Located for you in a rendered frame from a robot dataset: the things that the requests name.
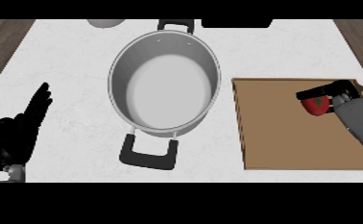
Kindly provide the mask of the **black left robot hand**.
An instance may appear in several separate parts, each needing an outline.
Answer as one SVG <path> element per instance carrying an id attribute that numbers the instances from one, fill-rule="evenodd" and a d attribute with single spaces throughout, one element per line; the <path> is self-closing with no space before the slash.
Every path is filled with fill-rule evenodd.
<path id="1" fill-rule="evenodd" d="M 53 102 L 50 85 L 38 87 L 25 111 L 15 117 L 0 118 L 0 169 L 25 165 L 31 159 L 41 123 Z"/>

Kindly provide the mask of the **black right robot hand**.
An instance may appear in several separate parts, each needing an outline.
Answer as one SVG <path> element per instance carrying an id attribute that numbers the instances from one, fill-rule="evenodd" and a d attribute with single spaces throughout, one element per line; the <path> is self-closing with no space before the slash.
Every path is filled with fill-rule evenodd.
<path id="1" fill-rule="evenodd" d="M 320 96 L 335 97 L 341 94 L 347 94 L 353 99 L 360 97 L 357 88 L 350 80 L 338 80 L 327 85 L 299 91 L 296 93 L 296 98 L 305 100 Z"/>

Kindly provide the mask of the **red tomato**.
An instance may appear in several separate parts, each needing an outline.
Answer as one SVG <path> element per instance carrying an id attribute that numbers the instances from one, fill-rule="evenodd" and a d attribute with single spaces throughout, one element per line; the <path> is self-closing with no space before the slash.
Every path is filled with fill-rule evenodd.
<path id="1" fill-rule="evenodd" d="M 313 97 L 301 101 L 305 111 L 314 115 L 320 116 L 330 110 L 330 101 L 327 96 Z"/>

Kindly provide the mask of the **brown wooden tray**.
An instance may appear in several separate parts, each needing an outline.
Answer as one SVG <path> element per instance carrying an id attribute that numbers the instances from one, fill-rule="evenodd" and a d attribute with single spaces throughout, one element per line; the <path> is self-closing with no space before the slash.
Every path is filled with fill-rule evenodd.
<path id="1" fill-rule="evenodd" d="M 273 170 L 363 170 L 363 144 L 338 117 L 313 116 L 296 93 L 329 79 L 234 78 L 243 167 Z"/>

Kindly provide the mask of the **black flat object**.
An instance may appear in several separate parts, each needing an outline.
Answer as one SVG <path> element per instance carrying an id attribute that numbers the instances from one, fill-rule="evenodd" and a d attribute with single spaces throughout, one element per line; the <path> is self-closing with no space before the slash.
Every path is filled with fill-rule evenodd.
<path id="1" fill-rule="evenodd" d="M 201 26 L 203 28 L 268 28 L 271 22 L 270 19 L 203 19 Z"/>

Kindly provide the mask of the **grey rounded object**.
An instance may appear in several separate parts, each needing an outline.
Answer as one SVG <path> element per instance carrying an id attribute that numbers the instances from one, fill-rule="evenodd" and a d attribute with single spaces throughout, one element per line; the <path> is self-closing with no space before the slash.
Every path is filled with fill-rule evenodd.
<path id="1" fill-rule="evenodd" d="M 124 22 L 122 19 L 88 19 L 88 24 L 94 28 L 100 28 L 100 29 L 112 28 L 118 26 L 122 22 Z"/>

